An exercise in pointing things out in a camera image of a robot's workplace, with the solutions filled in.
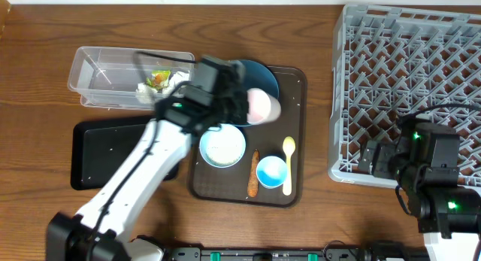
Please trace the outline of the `pink plastic cup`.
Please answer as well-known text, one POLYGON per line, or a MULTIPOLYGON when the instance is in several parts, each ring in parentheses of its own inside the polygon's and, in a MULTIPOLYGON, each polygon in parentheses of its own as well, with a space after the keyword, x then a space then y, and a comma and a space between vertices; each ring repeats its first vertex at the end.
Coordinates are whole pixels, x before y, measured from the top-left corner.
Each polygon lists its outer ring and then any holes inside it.
POLYGON ((247 90, 249 111, 247 122, 250 125, 274 122, 281 114, 279 101, 259 88, 247 90))

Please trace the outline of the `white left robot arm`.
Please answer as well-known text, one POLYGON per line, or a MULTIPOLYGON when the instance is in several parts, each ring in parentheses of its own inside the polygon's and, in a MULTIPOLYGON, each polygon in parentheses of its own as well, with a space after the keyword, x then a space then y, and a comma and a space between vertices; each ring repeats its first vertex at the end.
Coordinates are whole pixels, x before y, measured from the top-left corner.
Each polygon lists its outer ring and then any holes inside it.
POLYGON ((151 96, 154 115, 122 165, 69 217, 57 213, 46 234, 48 260, 162 260, 165 251, 133 227, 167 173, 186 157, 193 138, 224 123, 247 121, 246 68, 239 60, 203 56, 182 96, 151 96))

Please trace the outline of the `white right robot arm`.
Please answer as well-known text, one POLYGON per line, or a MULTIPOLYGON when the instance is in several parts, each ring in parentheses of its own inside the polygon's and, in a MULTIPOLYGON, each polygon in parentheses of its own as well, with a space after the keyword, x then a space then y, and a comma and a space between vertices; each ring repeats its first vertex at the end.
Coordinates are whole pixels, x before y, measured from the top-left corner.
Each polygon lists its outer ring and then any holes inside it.
POLYGON ((396 182, 404 213, 416 218, 431 260, 480 258, 480 193, 458 185, 460 137, 422 119, 401 125, 395 143, 370 140, 358 168, 396 182))

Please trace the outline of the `pandan cake wrapper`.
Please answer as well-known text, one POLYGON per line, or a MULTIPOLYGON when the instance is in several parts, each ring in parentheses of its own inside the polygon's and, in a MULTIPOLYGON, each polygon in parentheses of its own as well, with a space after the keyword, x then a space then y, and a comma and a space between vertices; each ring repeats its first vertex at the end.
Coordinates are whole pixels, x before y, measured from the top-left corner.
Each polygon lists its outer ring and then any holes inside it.
POLYGON ((147 77, 147 85, 156 90, 162 90, 168 87, 169 78, 171 76, 170 70, 155 70, 147 77))

